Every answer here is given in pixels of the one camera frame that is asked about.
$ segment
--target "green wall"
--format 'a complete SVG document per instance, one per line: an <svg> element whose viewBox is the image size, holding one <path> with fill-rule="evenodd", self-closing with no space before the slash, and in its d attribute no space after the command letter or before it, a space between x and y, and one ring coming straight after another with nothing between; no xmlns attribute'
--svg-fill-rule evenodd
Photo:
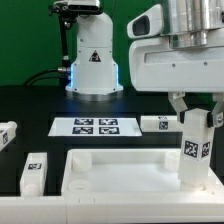
<svg viewBox="0 0 224 224"><path fill-rule="evenodd" d="M54 0L4 1L0 17L0 85L21 85L28 77L61 65L57 16L48 16ZM120 66L120 82L130 86L127 37L129 21L146 11L155 1L117 0L114 22L114 59ZM102 0L111 15L114 0ZM76 56L76 28L68 31L70 56ZM56 82L45 81L45 84Z"/></svg>

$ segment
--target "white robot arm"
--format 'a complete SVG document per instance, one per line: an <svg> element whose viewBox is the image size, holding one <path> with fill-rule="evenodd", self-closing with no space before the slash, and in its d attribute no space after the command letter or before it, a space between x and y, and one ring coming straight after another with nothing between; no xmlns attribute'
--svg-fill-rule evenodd
<svg viewBox="0 0 224 224"><path fill-rule="evenodd" d="M77 58L71 65L67 95L89 101L120 95L123 87L118 83L118 65L112 58L113 23L103 13L100 1L58 1L53 10L61 17L62 31L63 26L78 26Z"/></svg>
<svg viewBox="0 0 224 224"><path fill-rule="evenodd" d="M184 189L204 189L214 127L223 125L223 0L157 1L128 24L131 80L139 91L168 92L184 123L179 179ZM185 92L210 92L212 112L187 111Z"/></svg>

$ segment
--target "robot camera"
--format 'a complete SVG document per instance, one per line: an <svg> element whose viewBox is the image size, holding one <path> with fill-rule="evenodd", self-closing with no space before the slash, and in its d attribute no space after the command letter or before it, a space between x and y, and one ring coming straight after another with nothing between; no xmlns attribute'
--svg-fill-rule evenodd
<svg viewBox="0 0 224 224"><path fill-rule="evenodd" d="M69 0L68 8L83 15L99 15L102 13L99 0Z"/></svg>

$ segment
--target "black table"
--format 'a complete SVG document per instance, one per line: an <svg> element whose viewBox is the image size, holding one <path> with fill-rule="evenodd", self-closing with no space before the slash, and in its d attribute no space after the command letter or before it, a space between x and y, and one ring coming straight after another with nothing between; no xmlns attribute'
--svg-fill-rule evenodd
<svg viewBox="0 0 224 224"><path fill-rule="evenodd" d="M181 133L143 133L142 137L48 137L55 117L134 117L175 115L164 93L137 93L128 88L119 99L84 102L65 96L59 87L0 87L0 122L15 121L15 140L0 152L0 196L19 196L19 181L28 153L47 152L45 195L60 195L67 152L75 148L180 147ZM185 99L190 109L211 109L197 95ZM216 130L211 167L223 181L224 127Z"/></svg>

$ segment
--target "warning label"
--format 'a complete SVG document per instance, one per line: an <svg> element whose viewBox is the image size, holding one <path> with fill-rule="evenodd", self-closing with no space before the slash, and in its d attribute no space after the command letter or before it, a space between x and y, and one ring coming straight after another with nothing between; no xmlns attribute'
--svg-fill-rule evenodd
<svg viewBox="0 0 224 224"><path fill-rule="evenodd" d="M98 55L97 51L94 51L91 58L89 59L90 62L101 62L100 56Z"/></svg>

